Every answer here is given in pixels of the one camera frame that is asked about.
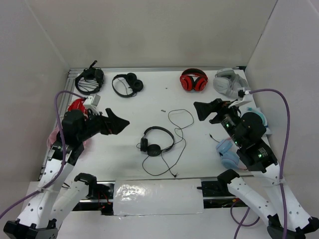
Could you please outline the black wired headphones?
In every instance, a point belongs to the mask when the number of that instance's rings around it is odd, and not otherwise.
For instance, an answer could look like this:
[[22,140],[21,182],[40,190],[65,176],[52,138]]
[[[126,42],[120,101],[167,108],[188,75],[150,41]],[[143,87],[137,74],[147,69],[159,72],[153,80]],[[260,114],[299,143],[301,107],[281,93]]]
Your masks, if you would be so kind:
[[[190,116],[190,123],[186,124],[184,126],[178,125],[177,123],[175,123],[171,116],[175,115],[175,114],[179,114],[179,113],[186,113]],[[140,142],[137,143],[136,148],[140,150],[141,153],[145,154],[145,158],[142,161],[142,169],[150,176],[152,177],[159,177],[162,176],[166,173],[169,173],[173,178],[176,178],[178,176],[177,173],[173,173],[172,169],[177,166],[177,164],[179,163],[185,149],[187,146],[187,141],[184,137],[184,130],[193,126],[194,125],[194,116],[193,114],[186,110],[186,109],[176,109],[176,110],[171,110],[167,113],[167,119],[168,121],[174,126],[174,132],[171,132],[169,129],[162,127],[162,126],[150,126],[148,127],[144,132],[143,132],[143,136],[140,139]],[[153,139],[149,139],[148,136],[151,133],[154,132],[162,132],[165,135],[168,136],[168,142],[164,143],[163,141],[161,142],[156,142],[156,140]],[[174,147],[180,143],[183,143],[183,147],[176,159],[176,161],[170,165],[168,164],[168,162],[166,161],[166,159],[164,158],[164,155],[166,153],[169,153],[170,151],[172,151],[174,149]],[[150,158],[155,158],[155,157],[159,157],[163,163],[166,166],[166,169],[163,172],[160,173],[152,173],[149,170],[147,170],[145,163],[147,162],[148,159]]]

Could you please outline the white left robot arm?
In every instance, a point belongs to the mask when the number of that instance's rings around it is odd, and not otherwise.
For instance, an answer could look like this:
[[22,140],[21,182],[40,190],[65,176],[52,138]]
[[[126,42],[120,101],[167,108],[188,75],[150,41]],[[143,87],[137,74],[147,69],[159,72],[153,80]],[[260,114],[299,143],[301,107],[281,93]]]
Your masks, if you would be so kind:
[[84,150],[84,142],[94,135],[118,135],[130,122],[116,116],[110,108],[106,116],[80,110],[65,113],[58,120],[59,133],[49,151],[49,160],[37,189],[26,196],[28,203],[17,219],[7,221],[4,233],[10,239],[55,239],[59,229],[78,202],[98,194],[97,178],[78,174],[69,189],[60,195],[62,186]]

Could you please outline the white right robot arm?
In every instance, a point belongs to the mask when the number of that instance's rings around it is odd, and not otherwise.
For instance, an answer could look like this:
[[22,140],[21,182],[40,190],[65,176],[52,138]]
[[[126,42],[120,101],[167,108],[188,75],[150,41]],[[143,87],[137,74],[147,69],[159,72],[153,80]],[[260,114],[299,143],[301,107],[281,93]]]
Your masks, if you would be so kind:
[[239,109],[230,101],[215,99],[210,103],[194,102],[198,119],[220,123],[238,147],[237,155],[249,172],[259,181],[268,198],[265,199],[246,184],[233,169],[220,174],[217,189],[222,195],[230,193],[243,201],[267,226],[273,239],[304,239],[319,229],[319,220],[307,213],[284,179],[280,165],[271,148],[262,140],[266,132],[262,119],[253,112],[239,116]]

